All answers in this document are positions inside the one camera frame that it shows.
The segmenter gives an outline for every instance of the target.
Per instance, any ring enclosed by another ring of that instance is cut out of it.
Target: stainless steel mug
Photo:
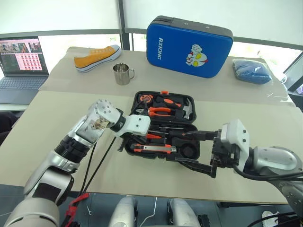
[[[129,76],[129,71],[131,70],[134,73],[134,69],[130,69],[128,65],[124,63],[114,65],[113,70],[115,73],[116,82],[119,85],[126,85],[132,78],[134,78],[134,74],[132,77]]]

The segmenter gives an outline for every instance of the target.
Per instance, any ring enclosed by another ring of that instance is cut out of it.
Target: yellow sneaker
[[[101,63],[116,59],[121,52],[118,45],[111,45],[104,49],[93,49],[85,57],[74,57],[75,66],[79,72],[88,72]]]

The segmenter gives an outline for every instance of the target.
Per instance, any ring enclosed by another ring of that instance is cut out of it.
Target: blue padded case
[[[147,28],[146,56],[152,65],[210,78],[220,71],[232,42],[227,28],[158,16]]]

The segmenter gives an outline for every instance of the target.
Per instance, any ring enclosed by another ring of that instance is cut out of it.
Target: orange-handled pliers
[[[136,110],[136,112],[138,112],[138,113],[142,113],[143,111],[144,111],[144,109],[138,109],[138,110]],[[170,116],[170,114],[169,115],[166,115],[166,114],[157,114],[156,112],[158,112],[158,111],[170,113],[171,109],[166,108],[166,107],[150,107],[150,108],[148,108],[147,113],[148,113],[148,115],[150,117],[154,117],[154,116],[169,117]]]

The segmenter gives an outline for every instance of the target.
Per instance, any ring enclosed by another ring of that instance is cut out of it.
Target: shoe
[[[265,217],[268,217],[268,216],[272,216],[272,215],[275,215],[275,214],[273,214],[270,211],[264,211],[262,213],[262,218],[265,218]],[[278,217],[264,220],[264,221],[262,221],[262,223],[263,223],[263,227],[273,227],[273,226],[276,226],[278,224]]]
[[[111,45],[104,49],[93,49],[83,57],[74,57],[75,66],[79,72],[88,72],[101,63],[115,60],[121,52],[118,45]]]

